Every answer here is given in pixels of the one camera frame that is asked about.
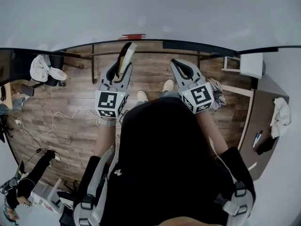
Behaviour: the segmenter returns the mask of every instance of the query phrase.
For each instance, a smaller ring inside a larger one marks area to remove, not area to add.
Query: red object
[[[145,33],[133,33],[133,34],[123,34],[118,40],[141,40],[145,38]]]

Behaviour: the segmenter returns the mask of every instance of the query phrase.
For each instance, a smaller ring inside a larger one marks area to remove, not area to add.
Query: black shirt
[[[255,199],[253,181],[238,150],[230,148],[220,157]],[[91,157],[89,174],[98,161]],[[92,177],[85,174],[82,196]],[[101,225],[153,226],[180,216],[226,225],[228,215],[214,200],[218,193],[231,199],[233,192],[231,175],[209,156],[195,115],[180,99],[159,98],[132,109],[123,120],[119,161],[108,183]]]

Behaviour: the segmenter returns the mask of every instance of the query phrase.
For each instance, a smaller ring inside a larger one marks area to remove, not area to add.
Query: white cloth
[[[46,82],[48,75],[59,81],[64,81],[68,78],[67,74],[62,70],[48,67],[44,57],[42,55],[38,55],[32,61],[32,65],[30,67],[30,76],[35,81]]]
[[[283,137],[291,123],[290,108],[283,98],[274,100],[275,109],[270,126],[272,127],[272,137]]]
[[[222,105],[226,105],[226,99],[222,92],[222,86],[218,81],[216,81],[212,78],[208,79],[207,81],[210,82],[211,89],[212,89],[213,96],[214,96],[214,102],[211,105],[211,108],[217,110]]]

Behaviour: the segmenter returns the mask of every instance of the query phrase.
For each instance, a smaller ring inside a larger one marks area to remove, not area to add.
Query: white sneaker
[[[55,160],[60,161],[61,157],[59,156],[59,154],[57,154],[55,151],[54,153],[55,153]]]
[[[149,101],[148,98],[147,98],[147,96],[146,96],[146,94],[145,94],[145,92],[143,90],[138,91],[138,93],[137,93],[137,99],[138,99],[138,101],[142,101],[142,102]]]
[[[168,80],[165,82],[162,91],[172,91],[174,89],[174,82],[172,80]]]

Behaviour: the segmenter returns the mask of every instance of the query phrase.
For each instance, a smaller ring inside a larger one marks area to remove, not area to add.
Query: wooden floor
[[[137,50],[163,50],[161,42],[142,41],[137,44]],[[95,53],[117,52],[123,45],[124,42],[95,45]],[[91,46],[70,49],[69,52],[90,54]],[[96,56],[95,77],[99,78],[103,68],[117,57],[118,55]],[[165,81],[174,80],[169,64],[172,58],[186,59],[197,64],[196,56],[134,54],[134,67],[128,86],[130,97],[125,106],[126,109],[131,109],[135,105],[137,91],[144,90],[149,100],[152,100],[158,97]],[[91,62],[74,58],[65,58],[65,61],[75,65],[83,64],[85,67],[79,70],[64,66],[63,70],[68,74],[66,87],[39,87],[35,89],[34,96],[24,103],[20,111],[10,112],[12,117],[22,119],[26,130],[42,134],[52,128],[52,116],[55,112],[61,111],[71,117],[78,111],[73,119],[57,114],[54,117],[54,129],[44,136],[47,140],[45,143],[38,134],[32,133],[42,147],[55,149],[62,158],[60,162],[55,161],[52,168],[48,168],[42,178],[51,185],[58,178],[69,184],[73,180],[81,180],[89,157],[93,154],[98,130],[95,116],[80,108],[80,106],[85,106],[95,111],[94,94],[99,83],[96,85],[91,83]],[[225,85],[244,89],[252,88],[250,77],[223,72],[221,71],[222,67],[223,58],[203,61],[200,64],[201,72],[206,78],[216,79]],[[19,89],[19,85],[20,81],[14,84],[14,88]],[[212,112],[212,116],[228,146],[238,146],[246,120],[249,98],[226,91],[224,94],[227,105]],[[13,138],[9,140],[17,159],[27,161],[39,148],[39,145],[13,120],[8,119],[8,124],[14,128]],[[117,129],[117,134],[120,135],[120,129]],[[34,156],[26,164],[25,170],[30,171],[41,156],[42,153]]]

